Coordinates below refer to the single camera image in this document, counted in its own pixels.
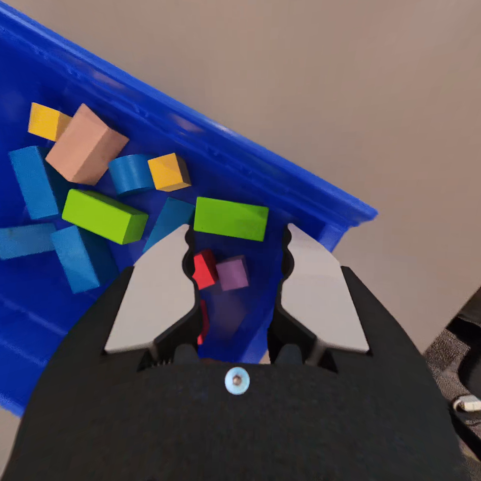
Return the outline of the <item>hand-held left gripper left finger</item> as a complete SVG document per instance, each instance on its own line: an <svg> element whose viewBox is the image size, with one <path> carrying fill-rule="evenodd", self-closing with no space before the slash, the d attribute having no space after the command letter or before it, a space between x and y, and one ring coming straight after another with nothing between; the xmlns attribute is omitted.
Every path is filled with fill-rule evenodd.
<svg viewBox="0 0 481 481"><path fill-rule="evenodd" d="M106 353L143 349L170 361L180 345L197 351L203 320L194 247L192 227L182 224L135 262Z"/></svg>

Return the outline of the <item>pile of coloured wooden blocks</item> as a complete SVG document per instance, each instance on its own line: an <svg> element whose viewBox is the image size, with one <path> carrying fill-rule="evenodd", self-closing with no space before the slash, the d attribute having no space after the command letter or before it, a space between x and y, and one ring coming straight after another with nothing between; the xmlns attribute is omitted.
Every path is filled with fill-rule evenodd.
<svg viewBox="0 0 481 481"><path fill-rule="evenodd" d="M19 204L20 223L1 218L1 302L11 302L24 316L62 328L62 311L72 309L73 293L96 290L118 273L108 243L135 244L145 237L142 254L180 227L201 231L195 206L172 197L147 236L149 214L99 191L110 171L117 194L144 190L172 191L190 186L186 165L176 153L157 158L118 156L129 141L108 127L87 105L74 117L32 104L28 132L55 141L50 147L23 146L8 152L10 171L1 169L1 187L15 177L18 189L1 194L1 213Z"/></svg>

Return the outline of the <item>blue plastic bin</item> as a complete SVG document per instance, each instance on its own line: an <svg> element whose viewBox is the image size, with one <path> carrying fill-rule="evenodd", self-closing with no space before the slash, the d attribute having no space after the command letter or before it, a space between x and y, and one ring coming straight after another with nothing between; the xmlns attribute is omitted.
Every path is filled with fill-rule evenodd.
<svg viewBox="0 0 481 481"><path fill-rule="evenodd" d="M110 243L119 271L142 255L168 196L198 196L269 208L265 240L195 233L195 251L218 259L245 255L250 286L201 295L210 320L200 348L206 358L258 363L280 281L284 227L294 223L332 251L352 227L372 221L374 207L236 134L132 77L1 2L1 227L32 220L8 153L51 143L27 132L31 103L67 115L86 104L129 138L123 155L178 153L191 188L150 191L122 202L149 214L141 241ZM103 293L74 294L55 252L1 261L1 406L20 417L47 362L68 331Z"/></svg>

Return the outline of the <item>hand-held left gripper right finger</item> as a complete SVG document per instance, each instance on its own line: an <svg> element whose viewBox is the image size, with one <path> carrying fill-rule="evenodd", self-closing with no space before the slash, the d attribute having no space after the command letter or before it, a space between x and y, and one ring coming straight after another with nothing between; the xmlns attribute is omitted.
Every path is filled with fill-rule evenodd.
<svg viewBox="0 0 481 481"><path fill-rule="evenodd" d="M302 361L327 349L368 353L370 347L338 260L293 223L282 238L282 278L268 327L268 353L298 347Z"/></svg>

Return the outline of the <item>grey desk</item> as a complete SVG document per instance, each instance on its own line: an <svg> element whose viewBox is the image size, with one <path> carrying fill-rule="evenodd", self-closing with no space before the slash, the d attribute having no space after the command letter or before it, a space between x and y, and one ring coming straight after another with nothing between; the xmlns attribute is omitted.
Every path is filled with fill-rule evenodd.
<svg viewBox="0 0 481 481"><path fill-rule="evenodd" d="M480 286L480 1L6 1L375 207L336 256L424 352Z"/></svg>

